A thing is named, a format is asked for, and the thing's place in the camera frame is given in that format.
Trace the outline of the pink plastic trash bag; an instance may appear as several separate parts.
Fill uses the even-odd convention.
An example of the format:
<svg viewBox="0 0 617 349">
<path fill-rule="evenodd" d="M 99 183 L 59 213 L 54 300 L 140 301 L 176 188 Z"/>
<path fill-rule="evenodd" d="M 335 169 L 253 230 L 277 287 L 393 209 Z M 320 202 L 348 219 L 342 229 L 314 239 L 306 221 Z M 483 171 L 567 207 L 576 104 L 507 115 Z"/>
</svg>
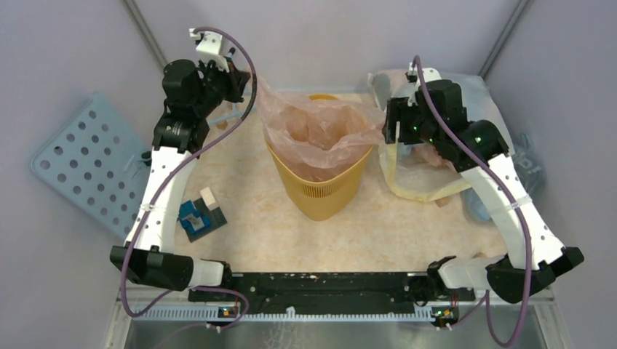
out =
<svg viewBox="0 0 617 349">
<path fill-rule="evenodd" d="M 262 76 L 256 102 L 266 142 L 304 180 L 330 180 L 383 142 L 385 113 L 374 105 L 276 92 Z"/>
</svg>

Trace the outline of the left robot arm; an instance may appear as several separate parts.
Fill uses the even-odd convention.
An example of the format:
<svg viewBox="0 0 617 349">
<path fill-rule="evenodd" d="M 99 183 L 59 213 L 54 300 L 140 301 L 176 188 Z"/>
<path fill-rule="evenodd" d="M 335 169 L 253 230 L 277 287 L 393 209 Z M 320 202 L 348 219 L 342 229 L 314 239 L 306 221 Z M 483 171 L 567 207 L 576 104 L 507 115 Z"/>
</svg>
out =
<svg viewBox="0 0 617 349">
<path fill-rule="evenodd" d="M 154 129 L 151 165 L 146 190 L 136 221 L 124 245 L 113 246 L 110 261 L 121 272 L 120 287 L 127 284 L 183 291 L 205 286 L 215 300 L 233 292 L 225 276 L 224 262 L 203 260 L 174 252 L 174 234 L 188 179 L 201 154 L 229 131 L 206 144 L 207 117 L 224 101 L 243 102 L 244 88 L 251 83 L 250 104 L 255 102 L 254 71 L 241 71 L 233 63 L 227 69 L 214 62 L 195 64 L 176 60 L 164 67 L 164 112 Z"/>
</svg>

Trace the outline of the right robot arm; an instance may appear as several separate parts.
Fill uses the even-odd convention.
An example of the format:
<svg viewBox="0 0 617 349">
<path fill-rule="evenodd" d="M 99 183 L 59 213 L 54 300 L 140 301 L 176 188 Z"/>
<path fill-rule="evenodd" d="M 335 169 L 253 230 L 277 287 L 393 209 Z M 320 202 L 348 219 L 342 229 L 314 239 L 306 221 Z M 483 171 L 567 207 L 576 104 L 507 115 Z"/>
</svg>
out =
<svg viewBox="0 0 617 349">
<path fill-rule="evenodd" d="M 433 298 L 445 300 L 455 289 L 472 288 L 516 304 L 584 261 L 579 248 L 565 246 L 544 222 L 498 127 L 468 118 L 459 84 L 430 81 L 409 97 L 390 98 L 382 132 L 388 144 L 433 145 L 479 196 L 506 244 L 501 257 L 446 257 L 430 264 L 435 274 L 426 288 Z"/>
</svg>

